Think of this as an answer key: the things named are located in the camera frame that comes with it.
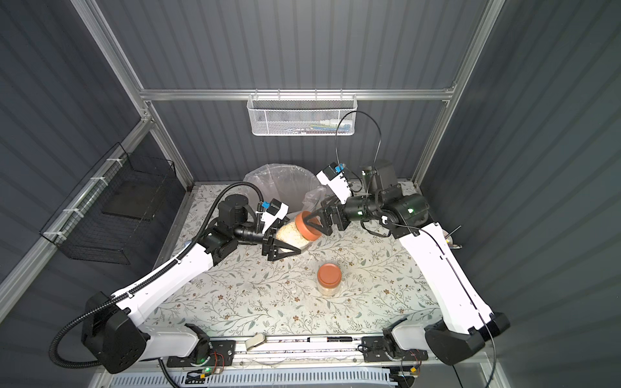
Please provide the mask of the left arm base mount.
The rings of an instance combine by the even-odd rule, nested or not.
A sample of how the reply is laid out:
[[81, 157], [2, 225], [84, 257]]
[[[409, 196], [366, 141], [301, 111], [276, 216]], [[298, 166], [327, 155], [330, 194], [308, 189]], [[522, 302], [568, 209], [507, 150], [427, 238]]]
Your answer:
[[231, 366], [235, 354], [236, 342], [233, 340], [211, 340], [205, 344], [198, 344], [187, 357], [168, 357], [168, 368], [199, 368], [199, 367], [227, 367]]

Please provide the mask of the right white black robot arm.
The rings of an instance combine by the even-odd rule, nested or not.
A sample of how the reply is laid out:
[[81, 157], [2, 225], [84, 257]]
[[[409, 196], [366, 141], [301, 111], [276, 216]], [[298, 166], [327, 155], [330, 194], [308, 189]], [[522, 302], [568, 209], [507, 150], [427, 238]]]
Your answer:
[[441, 319], [421, 328], [403, 319], [385, 336], [402, 351], [430, 351], [446, 365], [474, 356], [506, 331], [510, 322], [492, 310], [475, 291], [451, 252], [443, 228], [430, 220], [430, 206], [420, 194], [406, 195], [391, 163], [362, 171], [365, 193], [355, 195], [342, 164], [331, 163], [317, 173], [320, 184], [332, 195], [320, 208], [305, 216], [305, 228], [330, 235], [358, 222], [376, 221], [415, 260], [441, 310]]

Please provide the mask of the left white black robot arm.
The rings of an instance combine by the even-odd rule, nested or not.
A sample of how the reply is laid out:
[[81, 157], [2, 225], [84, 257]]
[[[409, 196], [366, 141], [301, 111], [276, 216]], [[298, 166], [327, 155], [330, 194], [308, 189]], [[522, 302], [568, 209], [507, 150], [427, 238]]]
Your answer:
[[171, 295], [221, 263], [241, 245], [260, 245], [269, 260], [301, 251], [276, 238], [287, 223], [288, 205], [273, 199], [249, 206], [248, 198], [232, 194], [218, 204], [218, 214], [186, 249], [134, 284], [111, 297], [98, 294], [88, 306], [111, 302], [82, 326], [82, 342], [108, 373], [121, 373], [139, 361], [186, 358], [196, 366], [215, 358], [209, 336], [195, 324], [170, 328], [147, 325], [147, 318]]

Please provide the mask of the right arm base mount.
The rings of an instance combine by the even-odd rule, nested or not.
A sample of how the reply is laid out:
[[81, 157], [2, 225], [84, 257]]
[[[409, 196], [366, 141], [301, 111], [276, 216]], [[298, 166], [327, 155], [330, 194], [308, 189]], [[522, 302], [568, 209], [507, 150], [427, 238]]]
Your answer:
[[389, 361], [411, 361], [421, 363], [429, 359], [428, 352], [420, 349], [403, 350], [396, 342], [385, 336], [366, 336], [362, 337], [357, 346], [364, 361], [367, 363], [389, 362]]

